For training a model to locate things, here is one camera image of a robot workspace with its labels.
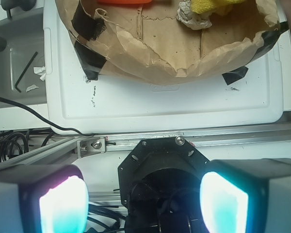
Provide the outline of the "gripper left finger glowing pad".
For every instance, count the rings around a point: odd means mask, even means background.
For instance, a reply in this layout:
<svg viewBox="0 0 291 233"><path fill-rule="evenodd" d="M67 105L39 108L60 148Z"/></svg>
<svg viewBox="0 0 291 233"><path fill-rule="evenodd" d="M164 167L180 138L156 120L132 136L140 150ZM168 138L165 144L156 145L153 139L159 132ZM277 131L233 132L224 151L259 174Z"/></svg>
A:
<svg viewBox="0 0 291 233"><path fill-rule="evenodd" d="M0 166L0 233L81 233L88 202L75 165Z"/></svg>

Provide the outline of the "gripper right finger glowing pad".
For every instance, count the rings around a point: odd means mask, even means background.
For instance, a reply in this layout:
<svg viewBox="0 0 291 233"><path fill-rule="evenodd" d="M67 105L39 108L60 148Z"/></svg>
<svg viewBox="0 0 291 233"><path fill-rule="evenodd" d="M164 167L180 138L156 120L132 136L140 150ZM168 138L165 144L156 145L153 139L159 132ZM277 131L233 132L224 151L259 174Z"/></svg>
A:
<svg viewBox="0 0 291 233"><path fill-rule="evenodd" d="M207 162L200 207L210 233L291 233L291 159Z"/></svg>

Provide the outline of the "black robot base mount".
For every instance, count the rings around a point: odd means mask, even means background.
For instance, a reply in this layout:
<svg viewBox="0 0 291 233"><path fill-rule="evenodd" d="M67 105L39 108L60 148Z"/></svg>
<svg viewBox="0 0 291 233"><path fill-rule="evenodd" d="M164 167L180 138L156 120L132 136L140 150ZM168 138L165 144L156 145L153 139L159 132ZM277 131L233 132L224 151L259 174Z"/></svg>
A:
<svg viewBox="0 0 291 233"><path fill-rule="evenodd" d="M208 159L169 140L138 144L118 167L127 233L205 233L200 184Z"/></svg>

